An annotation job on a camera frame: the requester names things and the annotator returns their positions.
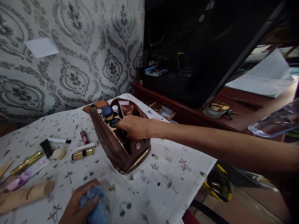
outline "makeup sponge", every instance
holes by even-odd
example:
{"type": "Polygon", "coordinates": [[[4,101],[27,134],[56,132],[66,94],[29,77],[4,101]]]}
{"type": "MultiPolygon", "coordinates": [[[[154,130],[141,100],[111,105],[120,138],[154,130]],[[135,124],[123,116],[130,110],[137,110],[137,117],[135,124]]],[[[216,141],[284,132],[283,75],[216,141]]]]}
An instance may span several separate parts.
{"type": "Polygon", "coordinates": [[[56,149],[52,154],[52,159],[61,160],[65,157],[66,151],[64,149],[56,149]]]}

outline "gold lipstick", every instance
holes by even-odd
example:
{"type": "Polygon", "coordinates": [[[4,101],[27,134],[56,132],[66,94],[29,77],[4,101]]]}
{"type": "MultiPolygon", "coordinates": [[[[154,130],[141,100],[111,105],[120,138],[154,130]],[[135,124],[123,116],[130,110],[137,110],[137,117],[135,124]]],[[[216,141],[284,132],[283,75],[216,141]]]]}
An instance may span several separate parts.
{"type": "Polygon", "coordinates": [[[72,155],[72,160],[78,160],[78,159],[82,159],[83,157],[91,154],[94,152],[94,148],[90,148],[90,149],[84,149],[82,151],[78,151],[78,152],[75,152],[73,155],[72,155]]]}

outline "white paper note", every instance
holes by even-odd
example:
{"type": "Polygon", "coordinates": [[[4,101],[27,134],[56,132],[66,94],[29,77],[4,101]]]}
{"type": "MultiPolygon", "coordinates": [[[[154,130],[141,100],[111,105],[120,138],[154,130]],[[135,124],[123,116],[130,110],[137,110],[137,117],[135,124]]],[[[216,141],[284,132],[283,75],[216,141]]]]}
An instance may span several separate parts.
{"type": "Polygon", "coordinates": [[[24,41],[24,44],[29,48],[36,58],[58,53],[58,50],[48,37],[24,41]]]}
{"type": "Polygon", "coordinates": [[[227,83],[225,86],[277,98],[293,82],[294,79],[289,74],[288,63],[280,51],[275,49],[245,75],[227,83]]]}

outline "gold zipper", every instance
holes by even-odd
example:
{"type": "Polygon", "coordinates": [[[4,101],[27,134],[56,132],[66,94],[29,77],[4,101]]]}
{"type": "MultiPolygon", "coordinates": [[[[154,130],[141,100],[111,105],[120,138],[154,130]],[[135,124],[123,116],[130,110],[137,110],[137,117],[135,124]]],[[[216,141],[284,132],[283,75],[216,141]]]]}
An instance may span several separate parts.
{"type": "Polygon", "coordinates": [[[140,157],[139,157],[139,159],[138,160],[136,160],[136,162],[132,165],[132,166],[130,166],[130,168],[129,169],[127,169],[126,171],[122,171],[122,170],[120,170],[118,167],[115,167],[115,169],[118,171],[118,172],[120,172],[121,174],[123,174],[123,175],[125,175],[126,173],[129,173],[139,162],[140,162],[140,160],[142,160],[143,159],[143,157],[145,157],[146,156],[146,154],[150,151],[150,149],[151,149],[151,147],[149,147],[140,157]]]}
{"type": "Polygon", "coordinates": [[[110,127],[108,126],[108,124],[105,122],[105,121],[103,121],[102,120],[102,122],[104,122],[105,123],[105,125],[107,126],[107,128],[109,128],[109,130],[112,132],[112,134],[114,135],[114,137],[118,140],[118,142],[121,144],[121,146],[122,146],[122,148],[125,150],[125,152],[126,152],[126,149],[125,149],[125,147],[124,147],[124,145],[122,144],[122,142],[118,139],[118,137],[116,136],[116,134],[110,129],[110,127]]]}

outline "brown leather cosmetic bag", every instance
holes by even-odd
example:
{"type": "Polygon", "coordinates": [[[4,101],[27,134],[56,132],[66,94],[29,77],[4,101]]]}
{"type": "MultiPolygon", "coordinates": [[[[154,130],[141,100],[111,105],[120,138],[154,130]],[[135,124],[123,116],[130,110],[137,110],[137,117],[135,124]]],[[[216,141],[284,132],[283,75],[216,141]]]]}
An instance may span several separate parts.
{"type": "MultiPolygon", "coordinates": [[[[128,100],[116,98],[110,106],[118,105],[119,107],[118,101],[128,100]]],[[[133,115],[148,119],[147,115],[135,103],[132,101],[129,102],[134,107],[133,115]]],[[[101,105],[108,106],[109,104],[106,101],[105,105],[104,103],[101,103],[101,105]]],[[[89,115],[109,160],[121,174],[126,174],[134,170],[150,153],[150,138],[142,140],[129,139],[121,135],[119,129],[114,132],[111,131],[106,122],[97,113],[97,106],[95,104],[91,105],[89,115]]]]}

